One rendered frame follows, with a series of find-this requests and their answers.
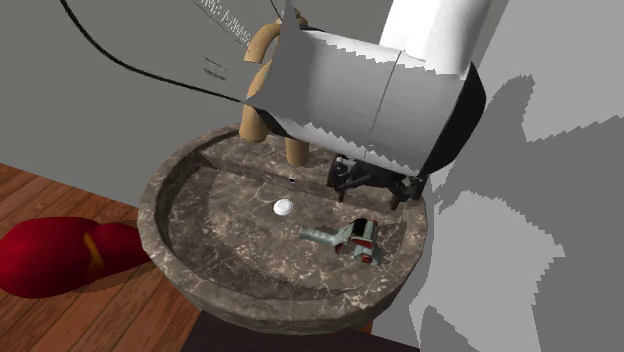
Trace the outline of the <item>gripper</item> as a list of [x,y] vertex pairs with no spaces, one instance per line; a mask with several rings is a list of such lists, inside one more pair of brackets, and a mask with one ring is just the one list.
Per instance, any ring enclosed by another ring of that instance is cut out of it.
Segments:
[[428,178],[427,174],[407,176],[362,160],[336,154],[328,172],[327,186],[338,192],[339,202],[344,201],[348,189],[359,186],[387,188],[392,193],[390,209],[396,210],[400,203],[412,197],[418,197]]

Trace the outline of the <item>teal and red hand tool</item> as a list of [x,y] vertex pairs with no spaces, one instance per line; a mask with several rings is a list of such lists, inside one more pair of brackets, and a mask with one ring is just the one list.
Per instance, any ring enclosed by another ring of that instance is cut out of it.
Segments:
[[336,234],[302,226],[298,238],[329,245],[336,255],[340,255],[345,246],[353,244],[353,258],[361,263],[377,266],[382,257],[382,250],[377,244],[379,225],[377,221],[357,218],[341,228]]

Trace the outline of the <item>tan curved faucet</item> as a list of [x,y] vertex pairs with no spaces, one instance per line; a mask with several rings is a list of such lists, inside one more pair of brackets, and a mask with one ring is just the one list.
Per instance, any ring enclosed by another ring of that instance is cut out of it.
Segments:
[[[281,19],[261,27],[252,37],[244,55],[244,61],[261,64],[269,45],[278,41],[280,35]],[[264,64],[251,82],[247,96],[254,96],[263,86],[272,60]],[[250,105],[244,105],[239,135],[247,142],[260,143],[266,139],[270,131],[269,124],[262,120],[260,113]],[[309,160],[309,143],[302,142],[292,137],[285,137],[286,158],[293,167],[305,165]]]

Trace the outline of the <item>brown marble round sink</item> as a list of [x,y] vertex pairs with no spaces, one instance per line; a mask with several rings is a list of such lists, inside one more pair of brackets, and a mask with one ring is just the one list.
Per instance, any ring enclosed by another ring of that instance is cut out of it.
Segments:
[[[140,200],[143,248],[197,308],[263,333],[312,335],[362,326],[385,311],[417,265],[426,206],[396,210],[387,190],[363,186],[338,201],[326,184],[332,155],[313,148],[291,167],[284,141],[252,144],[237,125],[211,130],[168,157]],[[282,198],[287,216],[273,212]],[[335,233],[357,218],[378,222],[377,266],[299,239],[302,226]]]

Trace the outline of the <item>red rounded cushion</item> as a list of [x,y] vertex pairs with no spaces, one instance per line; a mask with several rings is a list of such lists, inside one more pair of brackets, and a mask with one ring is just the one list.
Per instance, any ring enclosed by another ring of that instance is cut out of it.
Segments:
[[149,261],[131,225],[82,217],[30,219],[0,238],[0,289],[48,298]]

